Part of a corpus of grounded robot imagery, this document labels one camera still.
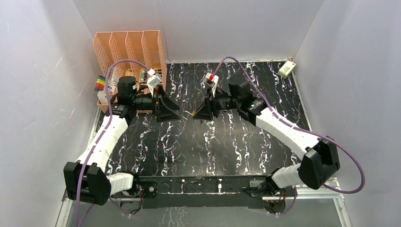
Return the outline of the small brass padlock with key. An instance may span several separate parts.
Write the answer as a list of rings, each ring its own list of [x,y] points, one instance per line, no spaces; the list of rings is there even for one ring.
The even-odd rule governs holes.
[[[195,116],[196,115],[196,113],[197,113],[197,110],[191,110],[191,111],[187,111],[187,110],[185,110],[184,111],[185,113],[187,113],[187,114],[189,114],[190,116]]]

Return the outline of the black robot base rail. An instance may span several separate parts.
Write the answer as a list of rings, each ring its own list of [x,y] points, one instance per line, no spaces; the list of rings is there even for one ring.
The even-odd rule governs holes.
[[[294,189],[279,189],[264,175],[232,176],[140,176],[127,195],[119,192],[113,199],[140,201],[144,209],[166,207],[265,207],[283,210]]]

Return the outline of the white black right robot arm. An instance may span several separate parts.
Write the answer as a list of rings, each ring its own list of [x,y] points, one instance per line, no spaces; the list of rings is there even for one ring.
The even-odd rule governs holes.
[[[249,82],[230,83],[229,92],[221,90],[216,82],[208,79],[203,83],[206,92],[201,106],[192,112],[194,119],[211,121],[218,117],[220,111],[235,109],[241,118],[269,132],[301,160],[299,164],[274,170],[261,183],[250,183],[245,191],[251,196],[256,193],[278,196],[285,188],[302,184],[317,190],[340,169],[334,143],[298,131],[296,124],[270,110],[262,98],[254,96]]]

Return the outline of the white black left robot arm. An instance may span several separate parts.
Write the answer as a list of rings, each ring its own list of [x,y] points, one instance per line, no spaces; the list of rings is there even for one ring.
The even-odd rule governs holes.
[[[180,108],[170,100],[161,85],[162,77],[156,73],[146,85],[137,83],[133,76],[121,77],[117,93],[110,99],[111,109],[88,147],[75,162],[67,162],[64,179],[67,196],[71,200],[104,205],[108,198],[124,191],[135,197],[141,191],[138,174],[122,171],[106,175],[109,157],[120,137],[128,129],[137,111],[150,111],[157,122],[179,120]]]

